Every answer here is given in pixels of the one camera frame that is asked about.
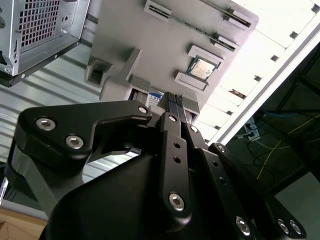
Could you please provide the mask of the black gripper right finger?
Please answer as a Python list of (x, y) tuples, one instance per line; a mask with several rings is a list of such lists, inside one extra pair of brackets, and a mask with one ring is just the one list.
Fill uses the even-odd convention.
[(186, 121), (183, 99), (175, 95), (184, 135), (209, 187), (216, 211), (206, 210), (209, 232), (217, 240), (305, 240), (306, 230), (294, 216), (220, 143), (207, 145)]

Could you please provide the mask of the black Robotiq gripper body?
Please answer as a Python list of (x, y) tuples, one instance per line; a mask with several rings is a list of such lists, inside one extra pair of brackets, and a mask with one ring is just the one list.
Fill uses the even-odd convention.
[(185, 156), (138, 156), (63, 197), (41, 238), (235, 240), (219, 185), (191, 173)]

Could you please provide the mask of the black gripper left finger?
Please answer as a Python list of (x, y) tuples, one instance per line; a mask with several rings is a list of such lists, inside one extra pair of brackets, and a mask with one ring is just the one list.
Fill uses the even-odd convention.
[(181, 97), (166, 92), (156, 113), (137, 100), (34, 107), (18, 117), (11, 145), (11, 181), (31, 191), (51, 215), (84, 184), (87, 163), (132, 148), (156, 164), (154, 200), (173, 216), (188, 210), (186, 115)]

